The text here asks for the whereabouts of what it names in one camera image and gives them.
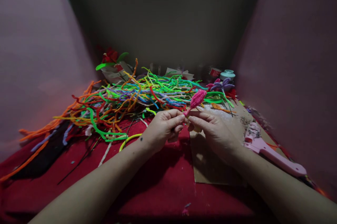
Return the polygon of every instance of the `paper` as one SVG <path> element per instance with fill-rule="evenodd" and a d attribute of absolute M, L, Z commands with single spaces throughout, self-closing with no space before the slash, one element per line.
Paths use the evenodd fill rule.
<path fill-rule="evenodd" d="M 189 81 L 192 81 L 194 78 L 194 75 L 193 74 L 190 74 L 189 71 L 184 71 L 182 72 L 181 70 L 175 70 L 175 69 L 172 69 L 172 68 L 167 68 L 166 69 L 166 73 L 169 73 L 171 72 L 170 74 L 167 75 L 167 77 L 171 77 L 173 75 L 182 75 L 183 77 L 185 77 L 187 80 Z"/>
<path fill-rule="evenodd" d="M 243 143 L 246 133 L 245 125 L 249 125 L 249 123 L 253 121 L 253 117 L 239 102 L 238 105 L 235 105 L 233 101 L 232 103 L 235 106 L 235 108 L 232 108 L 232 111 L 236 112 L 233 113 L 235 114 L 233 117 L 231 114 L 224 111 L 213 109 L 211 104 L 205 105 L 205 112 L 219 116 L 231 131 L 233 137 Z M 261 136 L 265 142 L 275 145 L 275 142 L 264 129 L 261 129 Z M 223 185 L 245 185 L 245 182 L 238 173 L 220 160 L 208 147 L 203 132 L 196 133 L 192 131 L 190 132 L 190 137 L 195 182 Z M 281 149 L 276 149 L 276 152 L 286 157 Z"/>

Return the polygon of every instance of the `person's right hand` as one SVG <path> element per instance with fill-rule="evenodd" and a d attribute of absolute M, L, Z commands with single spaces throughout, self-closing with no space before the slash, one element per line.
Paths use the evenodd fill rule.
<path fill-rule="evenodd" d="M 200 127 L 204 131 L 207 143 L 221 159 L 230 161 L 237 150 L 243 148 L 219 117 L 198 111 L 191 111 L 189 115 L 189 131 L 193 130 L 194 125 Z"/>

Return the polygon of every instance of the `red cloth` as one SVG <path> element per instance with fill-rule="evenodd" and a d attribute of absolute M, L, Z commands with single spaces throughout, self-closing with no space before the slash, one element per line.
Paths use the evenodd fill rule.
<path fill-rule="evenodd" d="M 129 135 L 142 133 L 145 125 L 133 125 Z M 100 143 L 61 184 L 80 161 L 92 140 L 79 138 L 40 178 L 7 181 L 1 185 L 1 218 L 6 222 L 28 221 L 60 193 L 97 168 L 107 148 Z M 0 164 L 0 176 L 10 173 L 31 155 L 30 149 L 42 138 L 35 139 Z M 115 143 L 105 159 L 118 153 Z M 182 216 L 184 206 L 189 216 Z M 236 220 L 240 222 L 276 222 L 262 199 L 250 188 L 194 182 L 189 132 L 184 128 L 177 143 L 167 144 L 135 175 L 116 199 L 105 217 L 105 223 L 139 220 Z"/>

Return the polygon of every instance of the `pile of pipe cleaners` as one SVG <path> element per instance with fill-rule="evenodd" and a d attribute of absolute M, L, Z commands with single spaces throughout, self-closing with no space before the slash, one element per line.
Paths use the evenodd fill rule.
<path fill-rule="evenodd" d="M 143 121 L 145 117 L 155 115 L 158 111 L 172 108 L 186 112 L 193 95 L 197 93 L 198 89 L 208 89 L 198 84 L 201 80 L 184 80 L 182 75 L 167 77 L 170 72 L 164 76 L 157 76 L 144 67 L 147 74 L 135 78 L 137 65 L 138 60 L 136 59 L 133 74 L 126 73 L 129 79 L 123 84 L 105 82 L 105 86 L 101 86 L 97 91 L 92 92 L 93 86 L 101 81 L 92 82 L 82 96 L 75 97 L 72 95 L 75 99 L 74 103 L 68 106 L 61 116 L 53 117 L 54 120 L 42 129 L 37 131 L 21 129 L 20 132 L 25 137 L 20 141 L 30 141 L 42 136 L 44 136 L 44 139 L 32 148 L 33 154 L 25 163 L 11 174 L 2 177 L 0 181 L 15 175 L 31 162 L 45 148 L 54 134 L 59 134 L 60 128 L 64 129 L 62 141 L 64 146 L 73 137 L 86 135 L 89 138 L 93 133 L 99 134 L 105 142 L 111 143 L 123 140 L 125 145 L 129 137 L 120 128 L 120 122 L 123 119 L 130 120 L 133 117 L 133 119 L 137 118 Z M 220 100 L 226 100 L 233 107 L 227 97 L 224 91 L 209 91 L 206 94 L 205 101 L 219 103 Z"/>

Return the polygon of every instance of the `gray wall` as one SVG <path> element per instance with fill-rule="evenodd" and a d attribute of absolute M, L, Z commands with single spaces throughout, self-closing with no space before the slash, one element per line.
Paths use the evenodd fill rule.
<path fill-rule="evenodd" d="M 235 56 L 238 94 L 337 201 L 337 0 L 258 0 Z"/>
<path fill-rule="evenodd" d="M 98 78 L 89 48 L 67 0 L 0 0 L 0 161 Z"/>
<path fill-rule="evenodd" d="M 229 66 L 252 0 L 71 0 L 96 44 L 130 52 L 127 61 L 195 72 Z"/>

